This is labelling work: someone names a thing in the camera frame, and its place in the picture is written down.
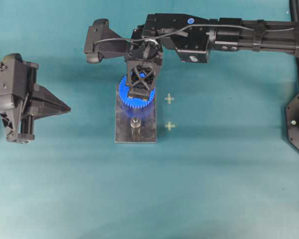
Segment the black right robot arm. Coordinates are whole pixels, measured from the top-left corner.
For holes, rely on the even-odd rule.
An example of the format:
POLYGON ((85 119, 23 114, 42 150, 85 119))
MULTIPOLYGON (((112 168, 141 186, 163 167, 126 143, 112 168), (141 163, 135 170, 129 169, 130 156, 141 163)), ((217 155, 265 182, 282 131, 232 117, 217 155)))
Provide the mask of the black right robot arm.
POLYGON ((128 98, 150 98, 164 49, 174 50, 185 63, 208 63, 212 50, 276 51, 299 58, 299 22, 150 14, 133 32, 125 58, 128 98))

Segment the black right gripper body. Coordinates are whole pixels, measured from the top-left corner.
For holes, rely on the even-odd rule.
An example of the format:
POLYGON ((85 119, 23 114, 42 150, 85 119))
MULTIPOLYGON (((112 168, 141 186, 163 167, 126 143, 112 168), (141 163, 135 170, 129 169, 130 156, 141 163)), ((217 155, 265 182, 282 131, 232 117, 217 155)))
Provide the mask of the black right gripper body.
POLYGON ((177 49, 177 43, 189 39, 189 15, 176 13, 149 14, 143 25, 132 34, 125 61, 129 69, 159 69, 163 48, 177 49))

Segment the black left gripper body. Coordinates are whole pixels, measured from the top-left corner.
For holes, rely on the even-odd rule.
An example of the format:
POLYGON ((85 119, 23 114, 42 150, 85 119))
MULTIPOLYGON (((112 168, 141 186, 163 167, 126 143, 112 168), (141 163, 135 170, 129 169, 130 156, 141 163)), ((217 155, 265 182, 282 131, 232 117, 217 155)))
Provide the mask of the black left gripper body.
POLYGON ((40 91, 36 82, 38 64, 12 53, 0 62, 0 117, 8 142, 26 144, 34 140, 34 120, 39 118, 40 91))

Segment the black right gripper lattice finger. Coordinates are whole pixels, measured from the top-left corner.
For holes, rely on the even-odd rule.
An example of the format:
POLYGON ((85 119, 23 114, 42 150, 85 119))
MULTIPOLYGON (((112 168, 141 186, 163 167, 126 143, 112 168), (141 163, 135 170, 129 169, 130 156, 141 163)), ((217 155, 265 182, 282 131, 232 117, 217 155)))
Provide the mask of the black right gripper lattice finger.
POLYGON ((161 66, 149 61, 127 62, 127 86, 129 98, 149 98, 161 66))

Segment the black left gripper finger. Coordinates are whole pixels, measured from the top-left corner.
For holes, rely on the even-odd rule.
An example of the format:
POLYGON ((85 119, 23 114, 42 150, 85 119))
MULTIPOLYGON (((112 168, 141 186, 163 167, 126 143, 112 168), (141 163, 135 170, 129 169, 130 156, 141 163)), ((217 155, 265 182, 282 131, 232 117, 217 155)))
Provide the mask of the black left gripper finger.
POLYGON ((58 99, 49 90, 47 90, 45 87, 43 87, 39 84, 33 85, 32 98, 38 99, 42 102, 51 103, 54 106, 60 107, 61 112, 70 112, 71 111, 71 108, 69 106, 67 106, 63 101, 58 99))
POLYGON ((61 115, 68 112, 70 112, 70 110, 59 111, 59 110, 52 110, 52 109, 38 109, 36 112, 33 112, 31 115, 33 120, 37 120, 40 118, 61 115))

